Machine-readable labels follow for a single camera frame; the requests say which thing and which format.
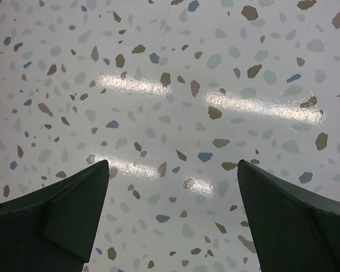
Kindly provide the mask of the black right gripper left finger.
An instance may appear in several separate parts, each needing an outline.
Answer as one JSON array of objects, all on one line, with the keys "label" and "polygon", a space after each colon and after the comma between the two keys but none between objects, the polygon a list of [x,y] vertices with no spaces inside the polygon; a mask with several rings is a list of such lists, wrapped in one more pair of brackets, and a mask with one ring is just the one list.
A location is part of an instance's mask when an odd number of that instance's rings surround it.
[{"label": "black right gripper left finger", "polygon": [[82,271],[90,260],[109,164],[0,203],[0,271]]}]

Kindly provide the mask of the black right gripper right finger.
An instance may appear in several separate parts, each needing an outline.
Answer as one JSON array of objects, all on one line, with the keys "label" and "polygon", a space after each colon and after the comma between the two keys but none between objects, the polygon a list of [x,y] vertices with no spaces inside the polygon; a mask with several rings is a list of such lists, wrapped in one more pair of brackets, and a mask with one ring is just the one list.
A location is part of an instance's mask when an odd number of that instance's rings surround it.
[{"label": "black right gripper right finger", "polygon": [[262,271],[340,271],[340,202],[246,160],[237,179]]}]

